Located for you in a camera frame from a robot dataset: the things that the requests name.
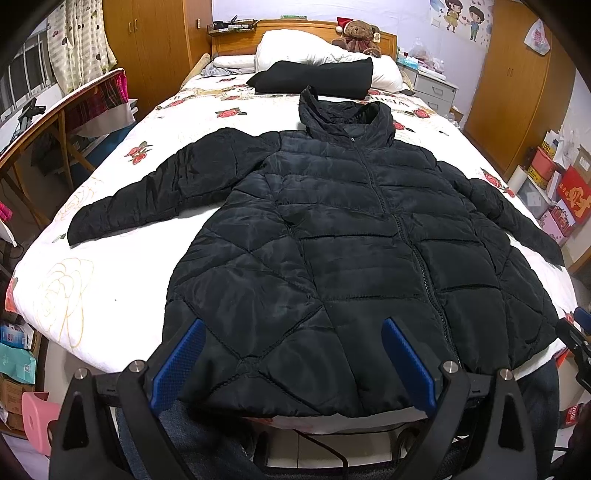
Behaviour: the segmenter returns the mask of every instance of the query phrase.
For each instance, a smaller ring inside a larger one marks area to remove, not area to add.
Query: santa hat
[[[345,30],[347,23],[352,22],[352,21],[353,21],[352,18],[337,17],[336,22],[338,23],[338,25],[335,28],[336,32],[342,33],[343,30]]]

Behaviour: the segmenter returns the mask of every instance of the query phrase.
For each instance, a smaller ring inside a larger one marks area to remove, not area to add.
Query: white drawer cabinet
[[[397,64],[414,85],[416,96],[425,101],[431,110],[443,116],[449,113],[457,93],[457,86],[431,77],[420,70]]]

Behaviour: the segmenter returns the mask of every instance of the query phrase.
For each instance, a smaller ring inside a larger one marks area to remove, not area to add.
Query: drawer
[[[434,97],[433,95],[427,95],[423,92],[417,92],[416,95],[423,100],[431,110],[436,111],[439,115],[445,116],[449,113],[452,108],[451,101],[445,101],[440,98]]]
[[[423,75],[418,76],[417,81],[414,84],[414,89],[418,92],[426,93],[427,95],[452,103],[453,98],[456,96],[456,89],[454,87],[450,87],[449,85],[445,85],[444,83]]]

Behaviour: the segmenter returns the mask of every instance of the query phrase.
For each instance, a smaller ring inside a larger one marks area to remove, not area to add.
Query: pink stool
[[[60,405],[49,402],[49,392],[23,392],[22,420],[25,433],[33,448],[43,455],[51,455],[51,444],[47,433],[47,425],[57,420]]]

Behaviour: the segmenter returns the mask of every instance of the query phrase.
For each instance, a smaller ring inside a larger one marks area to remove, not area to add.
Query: curtain
[[[102,0],[65,0],[47,19],[47,47],[65,94],[113,68],[117,59],[107,42]]]

